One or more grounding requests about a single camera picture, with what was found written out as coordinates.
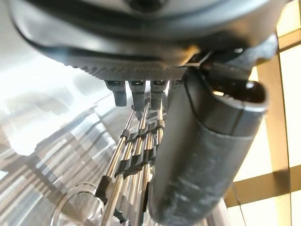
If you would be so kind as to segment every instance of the silver metal rod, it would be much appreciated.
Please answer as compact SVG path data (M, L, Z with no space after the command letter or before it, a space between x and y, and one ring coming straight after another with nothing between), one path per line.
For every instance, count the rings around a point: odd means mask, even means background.
M133 116L134 116L134 111L132 111L128 121L127 121L127 124L126 124L126 127L125 129L129 129L131 123L132 123L132 120L133 120ZM122 150L122 147L124 145L126 141L126 138L125 137L121 137L118 144L117 144L117 147L114 151L114 154L113 154L113 157L109 163L109 167L108 167L108 170L106 172L106 175L111 177L113 179L113 174L115 172L115 169L117 167L117 163L118 163L118 159L120 157L120 154L121 154L121 150Z
M146 106L144 107L143 115L142 115L142 118L139 122L138 129L144 129L145 128L146 117L147 117L147 112L149 110L149 107L150 107L150 103L147 103Z
M160 105L160 109L158 110L158 120L163 120L163 111L162 111L162 102ZM161 143L163 137L163 129L159 128L157 130L157 144ZM148 133L146 135L146 142L145 142L145 150L149 150L153 146L153 136L152 133ZM141 172L141 178L139 178L139 184L141 187L141 194L139 196L138 204L137 204L137 217L135 219L134 226L140 226L141 220L143 218L143 206L144 206L144 200L146 196L146 188L147 184L149 182L149 173L150 173L150 165L145 164L142 167L142 172Z
M139 121L137 131L139 129L144 129L145 128L146 117L147 117L149 107L150 107L150 103L147 103L145 108L144 108L142 118ZM137 141L136 141L136 144L135 144L135 148L134 148L134 154L135 155L138 155L138 154L141 153L142 142L143 142L142 138L138 137ZM135 203L135 198L136 198L136 196L138 195L138 192L139 192L139 183L137 183L138 182L137 180L140 178L139 175L140 175L140 173L130 176L131 187L130 187L130 191L129 191L128 201L133 206L135 206L135 204L136 204Z
M146 135L145 139L145 149L151 149L152 148L152 133L148 133ZM142 166L142 171L140 172L138 181L139 181L139 186L141 192L137 196L137 215L136 219L134 222L134 226L140 226L141 220L143 218L143 205L144 205L144 200L145 200L145 194L146 194L146 188L147 188L147 183L149 181L149 171L150 171L150 165L145 164Z
M148 108L149 108L149 103L146 105L146 107L144 109L142 119L141 119L141 121L139 122L139 125L138 125L138 129L143 129L145 127L145 120L146 120ZM130 117L131 120L128 121L128 123L126 125L126 129L129 128L130 122L133 119L133 115L134 115L134 112L132 112L132 114L131 114L131 117ZM141 146L141 144L139 144L139 142L137 140L136 145L135 145L135 149L136 148L141 149L140 146ZM132 152L132 148L133 148L133 143L129 142L127 144L126 148L125 148L124 153L123 153L122 160L126 160L126 159L130 158L131 152ZM119 153L117 155L116 155L117 156L116 157L116 161L118 161L118 158L119 158L119 155L120 155L120 151L119 151ZM116 179L114 181L112 193L111 193L111 196L108 199L108 202L105 205L104 213L103 213L103 216L102 216L102 221L100 223L100 226L109 226L110 225L110 223L111 223L111 217L114 214L114 211L115 211L115 208L116 208L116 203L118 201L122 185L123 185L123 175L120 174L120 175L118 175L116 177Z
M132 148L133 148L133 143L129 142L123 153L122 160L126 160L126 159L130 158ZM114 181L112 193L108 199L107 204L104 207L104 213L102 216L102 221L100 223L101 226L109 226L110 225L110 223L111 223L110 219L114 214L114 211L116 208L116 203L117 203L118 197L119 197L119 193L122 188L122 184L123 184L123 174L120 174L116 177L116 179Z
M158 110L158 120L163 120L162 102L161 102L160 108ZM163 129L158 128L158 130L157 130L157 145L161 144L162 137L163 137Z

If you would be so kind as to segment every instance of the textured black surface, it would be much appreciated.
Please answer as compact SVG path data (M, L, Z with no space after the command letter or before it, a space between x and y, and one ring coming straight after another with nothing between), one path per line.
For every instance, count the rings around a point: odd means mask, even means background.
M210 94L212 91L204 86L198 73L192 71L185 77L172 102L164 137L157 152L156 175L149 189L150 214L155 221L164 225L192 225L209 213L237 174L256 134L253 128L245 127L248 136L233 136L231 133L236 131L237 122L249 120L258 128L266 110L260 104L243 110L241 101L234 100L232 112L221 108L221 105L229 103L217 105L201 97L202 92ZM257 111L260 114L256 118L246 119L235 113L244 111ZM199 118L200 112L207 112L207 116L214 115L216 123L232 113L236 120L232 124L227 120L228 124L224 127L232 129L225 129L229 134L222 134L204 126L208 117L203 115Z

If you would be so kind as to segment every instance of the black cylindrical handle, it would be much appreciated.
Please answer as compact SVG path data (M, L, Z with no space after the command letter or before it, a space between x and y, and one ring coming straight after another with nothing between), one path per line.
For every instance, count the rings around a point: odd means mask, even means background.
M152 218L192 225L217 204L237 174L267 109L264 88L237 81L221 88L188 69L172 102L149 188ZM234 92L240 89L241 95Z

